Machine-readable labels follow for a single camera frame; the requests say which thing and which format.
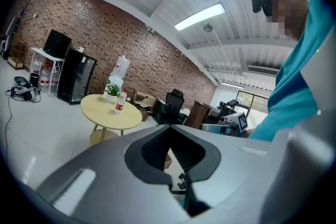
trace white side table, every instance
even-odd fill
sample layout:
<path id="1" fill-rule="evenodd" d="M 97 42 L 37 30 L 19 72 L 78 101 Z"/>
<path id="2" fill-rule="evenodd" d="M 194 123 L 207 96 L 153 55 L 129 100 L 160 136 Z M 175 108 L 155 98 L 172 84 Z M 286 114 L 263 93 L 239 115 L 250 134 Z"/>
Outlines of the white side table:
<path id="1" fill-rule="evenodd" d="M 32 57 L 32 61 L 30 63 L 30 70 L 29 70 L 29 74 L 32 72 L 32 66 L 33 66 L 33 61 L 36 59 L 35 58 L 35 55 L 36 57 L 38 55 L 41 55 L 49 60 L 51 60 L 53 62 L 53 65 L 52 65 L 52 70 L 51 70 L 51 75 L 50 75 L 50 81 L 52 79 L 52 75 L 54 73 L 56 73 L 55 71 L 55 67 L 56 67 L 56 63 L 58 63 L 58 67 L 60 68 L 59 72 L 61 73 L 62 71 L 62 67 L 63 65 L 60 65 L 61 62 L 64 62 L 64 59 L 62 58 L 57 58 L 57 57 L 54 57 L 54 56 L 51 56 L 49 55 L 48 53 L 46 53 L 45 51 L 43 51 L 42 49 L 38 49 L 38 48 L 31 48 L 31 50 L 33 51 L 33 57 Z M 49 91 L 48 91 L 48 95 L 50 96 L 50 88 L 51 88 L 51 83 L 49 83 Z"/>

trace round table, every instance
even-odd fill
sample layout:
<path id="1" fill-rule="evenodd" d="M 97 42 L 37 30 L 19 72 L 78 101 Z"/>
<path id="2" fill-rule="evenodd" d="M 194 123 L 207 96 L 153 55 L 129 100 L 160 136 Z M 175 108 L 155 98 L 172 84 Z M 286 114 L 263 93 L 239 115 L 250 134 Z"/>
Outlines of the round table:
<path id="1" fill-rule="evenodd" d="M 107 129 L 120 130 L 121 135 L 124 135 L 123 130 L 134 128 L 140 124 L 142 115 L 136 107 L 125 102 L 120 114 L 115 113 L 115 107 L 116 103 L 107 102 L 102 94 L 88 95 L 80 102 L 82 113 L 95 124 L 90 135 L 91 146 L 118 137 L 117 133 Z"/>

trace fluorescent light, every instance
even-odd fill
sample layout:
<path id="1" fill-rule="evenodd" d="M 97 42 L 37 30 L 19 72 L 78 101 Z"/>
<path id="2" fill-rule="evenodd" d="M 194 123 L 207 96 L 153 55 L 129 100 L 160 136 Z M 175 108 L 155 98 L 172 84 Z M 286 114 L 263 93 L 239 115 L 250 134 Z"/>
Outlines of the fluorescent light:
<path id="1" fill-rule="evenodd" d="M 229 83 L 225 83 L 225 82 L 222 82 L 221 84 L 222 84 L 222 85 L 231 86 L 231 87 L 240 88 L 240 89 L 243 89 L 243 88 L 244 88 L 243 86 L 233 85 L 233 84 L 229 84 Z"/>
<path id="2" fill-rule="evenodd" d="M 202 11 L 188 17 L 187 19 L 185 19 L 182 22 L 175 25 L 175 28 L 178 31 L 181 31 L 182 29 L 184 29 L 184 28 L 186 28 L 190 25 L 196 24 L 196 23 L 198 23 L 202 20 L 206 20 L 208 18 L 214 17 L 214 16 L 219 15 L 219 14 L 223 14 L 223 13 L 225 13 L 225 10 L 224 10 L 223 6 L 221 4 L 216 4 L 216 5 L 214 5 L 210 8 L 202 10 Z"/>

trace potted plant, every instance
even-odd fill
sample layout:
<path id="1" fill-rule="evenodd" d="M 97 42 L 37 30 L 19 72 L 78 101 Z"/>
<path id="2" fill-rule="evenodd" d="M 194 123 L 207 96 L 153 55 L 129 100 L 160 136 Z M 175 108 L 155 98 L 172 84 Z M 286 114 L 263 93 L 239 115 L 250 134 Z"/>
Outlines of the potted plant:
<path id="1" fill-rule="evenodd" d="M 106 101 L 110 103 L 115 103 L 118 100 L 118 96 L 121 92 L 121 88 L 119 88 L 116 84 L 111 83 L 111 81 L 107 80 L 107 90 L 104 90 L 104 92 L 107 92 L 106 94 Z"/>

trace white tile floor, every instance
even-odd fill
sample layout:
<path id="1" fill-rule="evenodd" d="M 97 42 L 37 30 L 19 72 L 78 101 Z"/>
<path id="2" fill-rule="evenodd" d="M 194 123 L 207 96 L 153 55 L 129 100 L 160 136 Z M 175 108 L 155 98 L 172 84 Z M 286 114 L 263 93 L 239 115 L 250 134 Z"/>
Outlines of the white tile floor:
<path id="1" fill-rule="evenodd" d="M 28 72 L 14 70 L 0 58 L 0 136 L 1 151 L 5 153 L 5 125 L 10 118 L 8 97 L 5 91 L 13 85 L 13 78 L 28 79 Z M 89 135 L 94 124 L 81 113 L 80 105 L 69 105 L 56 96 L 41 94 L 41 102 L 19 102 L 9 100 L 12 120 L 7 128 L 8 166 L 18 180 L 32 189 L 54 170 L 89 147 Z M 155 126 L 148 117 L 136 128 L 125 130 L 125 134 Z M 168 169 L 174 180 L 182 172 L 175 157 Z"/>

